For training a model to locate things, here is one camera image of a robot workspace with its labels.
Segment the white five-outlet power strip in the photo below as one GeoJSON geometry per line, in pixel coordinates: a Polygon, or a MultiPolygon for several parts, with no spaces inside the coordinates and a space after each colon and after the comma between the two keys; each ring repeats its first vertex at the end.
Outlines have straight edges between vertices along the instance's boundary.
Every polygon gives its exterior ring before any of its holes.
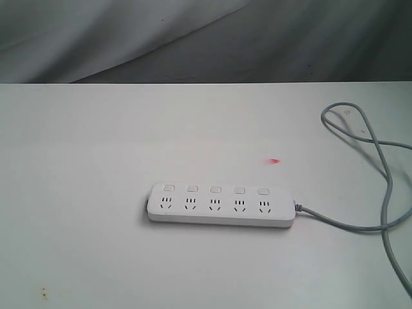
{"type": "Polygon", "coordinates": [[[287,229],[295,202],[279,187],[160,182],[151,188],[147,213],[156,222],[287,229]]]}

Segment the white backdrop cloth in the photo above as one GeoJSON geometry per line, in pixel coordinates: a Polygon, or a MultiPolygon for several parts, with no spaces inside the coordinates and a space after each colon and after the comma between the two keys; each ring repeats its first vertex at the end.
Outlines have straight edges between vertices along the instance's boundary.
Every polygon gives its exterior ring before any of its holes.
{"type": "Polygon", "coordinates": [[[410,1],[2,1],[3,83],[411,80],[410,1]]]}

